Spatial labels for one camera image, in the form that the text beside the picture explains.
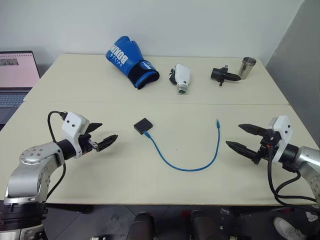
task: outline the metal cylinder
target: metal cylinder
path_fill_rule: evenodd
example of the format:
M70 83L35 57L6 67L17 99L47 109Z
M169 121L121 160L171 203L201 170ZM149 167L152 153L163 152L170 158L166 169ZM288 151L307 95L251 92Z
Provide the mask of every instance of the metal cylinder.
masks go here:
M244 57L242 60L242 64L241 67L239 69L239 77L243 80L246 79L247 76L249 75L251 69L254 67L254 65L256 64L257 60L255 60L252 57Z

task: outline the shoe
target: shoe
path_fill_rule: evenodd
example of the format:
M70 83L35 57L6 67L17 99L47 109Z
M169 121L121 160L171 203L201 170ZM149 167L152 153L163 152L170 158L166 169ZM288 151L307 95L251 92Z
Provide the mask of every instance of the shoe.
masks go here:
M299 229L295 229L289 222L281 217L276 217L273 220L275 230L281 237L287 240L306 240L307 236L302 234Z

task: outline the white table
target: white table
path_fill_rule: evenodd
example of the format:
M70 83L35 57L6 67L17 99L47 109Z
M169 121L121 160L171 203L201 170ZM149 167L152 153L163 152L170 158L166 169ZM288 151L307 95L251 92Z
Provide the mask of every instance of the white table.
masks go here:
M229 67L237 74L241 58L146 57L160 78L137 90L104 55L63 54L26 96L25 101L170 103L170 104L255 104L287 105L260 60L245 80L225 81L223 87L211 79L213 68ZM177 63L191 69L188 95L178 95L169 81Z
M275 205L268 185L267 161L254 165L231 150L225 141L240 142L257 150L261 137L244 132L238 124L265 127L272 117L288 115L293 128L290 143L317 148L288 105L25 102L0 132L0 199L4 198L20 153L51 140L47 114L52 110L76 112L91 122L103 123L92 133L95 141L114 133L119 137L102 152L69 159L65 178L49 203ZM144 117L153 123L149 133L165 158L181 168L201 167L212 159L218 118L221 141L217 159L199 172L172 169L162 161L151 141L134 129L133 125ZM53 117L52 124L56 138L61 139L62 121ZM52 175L51 187L61 172L59 169ZM273 166L275 185L292 177L280 164ZM283 194L313 196L304 179L286 187Z

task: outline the laptop keyboard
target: laptop keyboard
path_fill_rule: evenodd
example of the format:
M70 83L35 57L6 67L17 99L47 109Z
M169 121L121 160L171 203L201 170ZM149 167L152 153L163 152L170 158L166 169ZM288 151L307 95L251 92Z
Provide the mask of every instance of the laptop keyboard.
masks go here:
M18 108L24 101L25 94L1 94L0 108Z

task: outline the blue boxing glove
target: blue boxing glove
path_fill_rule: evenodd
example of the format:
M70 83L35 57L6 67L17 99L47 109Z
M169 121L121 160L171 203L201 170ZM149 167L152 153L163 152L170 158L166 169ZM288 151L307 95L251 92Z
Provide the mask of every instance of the blue boxing glove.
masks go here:
M144 60L137 43L130 41L127 36L120 37L106 52L105 57L126 75L137 89L158 80L160 76L154 66Z

